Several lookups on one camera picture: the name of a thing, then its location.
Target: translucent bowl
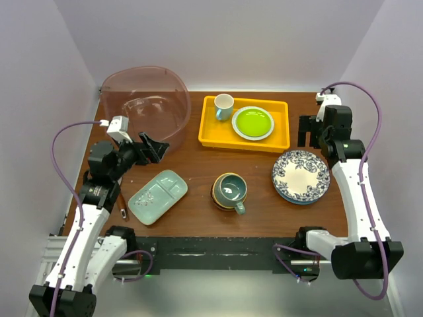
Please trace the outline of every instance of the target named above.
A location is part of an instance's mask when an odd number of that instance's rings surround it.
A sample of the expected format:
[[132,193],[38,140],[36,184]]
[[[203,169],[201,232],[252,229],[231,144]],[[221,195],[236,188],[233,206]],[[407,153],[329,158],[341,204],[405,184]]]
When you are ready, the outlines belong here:
[[139,141],[138,133],[146,132],[155,141],[169,143],[169,151],[184,141],[190,96],[169,69],[134,67],[115,73],[103,82],[100,101],[107,120],[129,118],[128,134],[134,141]]

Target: plate rim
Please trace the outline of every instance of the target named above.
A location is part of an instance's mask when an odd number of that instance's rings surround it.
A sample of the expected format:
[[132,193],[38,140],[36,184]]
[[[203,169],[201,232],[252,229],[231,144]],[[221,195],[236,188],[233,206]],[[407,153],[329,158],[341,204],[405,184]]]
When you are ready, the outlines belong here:
[[[248,135],[246,135],[246,134],[242,133],[242,132],[238,129],[238,127],[237,127],[237,118],[238,118],[238,115],[239,115],[242,111],[249,110],[249,109],[257,109],[257,110],[263,111],[264,113],[266,113],[266,114],[268,115],[268,117],[270,118],[270,125],[271,125],[271,126],[270,126],[269,131],[268,131],[266,134],[261,135],[260,137],[249,137]],[[267,111],[266,109],[263,109],[263,108],[258,107],[258,106],[247,106],[247,107],[242,107],[242,108],[239,108],[239,109],[238,109],[238,110],[234,113],[234,115],[232,116],[232,128],[233,128],[233,129],[234,129],[234,131],[237,133],[237,135],[239,135],[240,137],[243,137],[244,139],[247,139],[247,140],[249,140],[249,141],[260,141],[260,140],[263,140],[263,139],[267,138],[270,134],[272,134],[272,132],[273,132],[273,130],[274,130],[274,128],[275,128],[275,121],[274,121],[274,119],[273,119],[272,115],[270,114],[270,112],[269,112],[269,111]]]
[[300,206],[311,205],[312,203],[315,203],[316,201],[320,200],[320,198],[322,198],[327,193],[327,191],[325,191],[321,197],[319,197],[315,200],[301,201],[301,200],[295,200],[293,198],[290,198],[290,197],[284,195],[282,192],[279,191],[279,189],[276,187],[275,183],[273,183],[273,186],[275,187],[275,190],[277,191],[277,193],[279,194],[280,197],[284,198],[289,203],[293,203],[295,205],[300,205]]

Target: black metal frame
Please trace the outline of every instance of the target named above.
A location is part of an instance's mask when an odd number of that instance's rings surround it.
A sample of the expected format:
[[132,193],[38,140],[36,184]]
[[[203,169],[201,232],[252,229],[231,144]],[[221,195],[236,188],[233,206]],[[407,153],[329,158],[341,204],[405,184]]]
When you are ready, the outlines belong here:
[[[210,237],[137,237],[139,249],[154,257],[150,274],[162,269],[258,270],[288,273],[273,254],[275,244],[292,245],[294,238],[210,238]],[[279,255],[301,276],[316,276],[318,266],[291,265],[292,260],[313,260],[295,252],[281,250]],[[141,271],[149,259],[143,257]]]

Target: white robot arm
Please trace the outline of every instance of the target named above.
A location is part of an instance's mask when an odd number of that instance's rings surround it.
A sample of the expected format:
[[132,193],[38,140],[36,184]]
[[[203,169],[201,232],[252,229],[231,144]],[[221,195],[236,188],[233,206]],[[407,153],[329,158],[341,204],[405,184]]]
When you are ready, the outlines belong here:
[[[381,220],[369,182],[367,162],[363,165],[363,182],[360,181],[358,171],[365,151],[360,140],[350,139],[351,109],[342,106],[335,94],[318,93],[316,101],[320,105],[317,116],[299,119],[298,146],[305,146],[305,134],[310,132],[310,146],[322,149],[340,188],[348,239],[335,237],[324,228],[305,227],[297,233],[297,244],[330,260],[339,279],[380,279],[383,277],[381,254],[374,230],[377,229],[381,237],[389,271],[403,256],[402,244],[391,241]],[[369,221],[361,184],[365,185],[375,226]]]
[[[107,121],[102,120],[101,125],[107,126]],[[114,264],[125,253],[138,249],[133,229],[113,226],[106,232],[100,250],[91,257],[95,242],[120,193],[119,179],[135,164],[159,163],[169,148],[168,143],[153,141],[145,133],[139,134],[141,143],[133,142],[126,133],[127,128],[127,118],[114,117],[107,133],[115,140],[118,150],[109,141],[101,141],[91,147],[89,171],[85,173],[79,191],[84,216],[82,225],[77,207],[57,264],[44,285],[33,285],[29,294],[40,316],[50,315],[59,280],[58,316],[92,316],[98,288],[111,274]],[[69,259],[65,259],[69,249]]]

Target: white mug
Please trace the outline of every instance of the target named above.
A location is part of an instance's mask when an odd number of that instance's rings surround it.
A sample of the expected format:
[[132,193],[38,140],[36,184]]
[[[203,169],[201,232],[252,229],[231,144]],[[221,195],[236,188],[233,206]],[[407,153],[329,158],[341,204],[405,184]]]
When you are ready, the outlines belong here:
[[216,119],[219,121],[228,120],[233,110],[233,97],[230,94],[219,94],[214,98]]

